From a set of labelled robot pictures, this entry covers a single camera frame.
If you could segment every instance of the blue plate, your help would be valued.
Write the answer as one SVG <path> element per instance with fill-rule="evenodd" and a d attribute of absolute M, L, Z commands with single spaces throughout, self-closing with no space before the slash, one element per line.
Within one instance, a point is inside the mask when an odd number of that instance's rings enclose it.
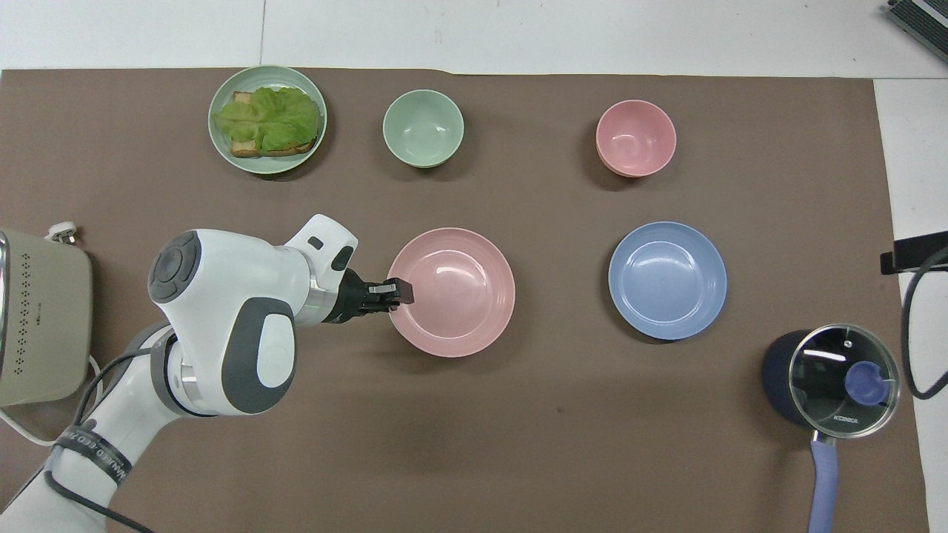
<path fill-rule="evenodd" d="M 619 313 L 650 337 L 700 333 L 724 307 L 727 271 L 700 231 L 652 222 L 622 239 L 609 263 L 609 292 Z"/>

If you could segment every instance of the lettuce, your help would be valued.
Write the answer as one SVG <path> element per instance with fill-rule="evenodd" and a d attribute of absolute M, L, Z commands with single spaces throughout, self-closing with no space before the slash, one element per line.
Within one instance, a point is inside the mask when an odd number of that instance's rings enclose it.
<path fill-rule="evenodd" d="M 306 144 L 319 130 L 316 105 L 296 87 L 261 87 L 250 95 L 250 103 L 232 101 L 211 117 L 225 135 L 253 139 L 265 152 Z"/>

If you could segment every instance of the robotic arm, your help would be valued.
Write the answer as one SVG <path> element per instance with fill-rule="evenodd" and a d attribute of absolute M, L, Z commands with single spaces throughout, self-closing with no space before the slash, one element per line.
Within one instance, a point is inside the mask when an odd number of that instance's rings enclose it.
<path fill-rule="evenodd" d="M 348 268 L 358 246 L 316 215 L 284 246 L 192 230 L 158 254 L 148 292 L 170 325 L 144 332 L 105 399 L 60 437 L 44 466 L 0 515 L 0 532 L 104 531 L 104 517 L 62 496 L 108 506 L 158 431 L 180 417 L 257 414 L 286 393 L 297 326 L 342 323 L 412 303 L 411 285 L 365 283 Z"/>

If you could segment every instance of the gray joint cap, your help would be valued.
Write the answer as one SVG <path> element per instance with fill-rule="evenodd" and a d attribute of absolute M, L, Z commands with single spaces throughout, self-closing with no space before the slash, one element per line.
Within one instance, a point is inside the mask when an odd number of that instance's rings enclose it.
<path fill-rule="evenodd" d="M 168 303 L 177 298 L 194 279 L 201 262 L 201 241 L 197 231 L 186 231 L 165 245 L 158 253 L 148 275 L 148 295 L 155 303 Z"/>

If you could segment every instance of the pot handle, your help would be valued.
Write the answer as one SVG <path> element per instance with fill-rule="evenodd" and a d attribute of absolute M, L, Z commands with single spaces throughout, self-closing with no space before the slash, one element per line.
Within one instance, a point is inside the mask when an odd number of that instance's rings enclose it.
<path fill-rule="evenodd" d="M 830 533 L 832 513 L 836 507 L 836 484 L 839 480 L 839 462 L 836 458 L 836 439 L 815 432 L 810 441 L 813 465 L 816 467 L 816 485 L 810 507 L 810 527 L 807 533 Z"/>

